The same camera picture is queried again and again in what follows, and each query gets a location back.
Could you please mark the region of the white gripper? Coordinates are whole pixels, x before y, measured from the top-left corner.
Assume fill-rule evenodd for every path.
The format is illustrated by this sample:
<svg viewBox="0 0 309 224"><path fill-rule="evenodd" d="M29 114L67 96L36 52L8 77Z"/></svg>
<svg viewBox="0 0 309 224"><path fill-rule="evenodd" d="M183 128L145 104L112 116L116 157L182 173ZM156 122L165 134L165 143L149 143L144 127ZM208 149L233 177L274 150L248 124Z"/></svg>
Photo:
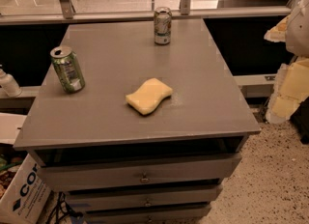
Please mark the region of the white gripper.
<svg viewBox="0 0 309 224"><path fill-rule="evenodd" d="M285 42L289 16L285 16L264 35L269 42ZM297 108L309 98L309 59L298 58L290 65L279 68L273 94L267 105L266 119L271 124L280 124L291 118Z"/></svg>

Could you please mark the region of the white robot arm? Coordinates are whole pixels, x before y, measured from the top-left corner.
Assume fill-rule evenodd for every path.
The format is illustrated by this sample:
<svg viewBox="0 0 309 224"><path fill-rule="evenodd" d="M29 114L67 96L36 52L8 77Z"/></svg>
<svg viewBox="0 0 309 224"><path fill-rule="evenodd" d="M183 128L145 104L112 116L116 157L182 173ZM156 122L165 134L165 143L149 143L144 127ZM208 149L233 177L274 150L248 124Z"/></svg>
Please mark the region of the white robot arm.
<svg viewBox="0 0 309 224"><path fill-rule="evenodd" d="M309 98L309 0L300 0L289 15L265 33L264 39L283 42L296 57L289 65L280 66L267 105L267 121L280 124Z"/></svg>

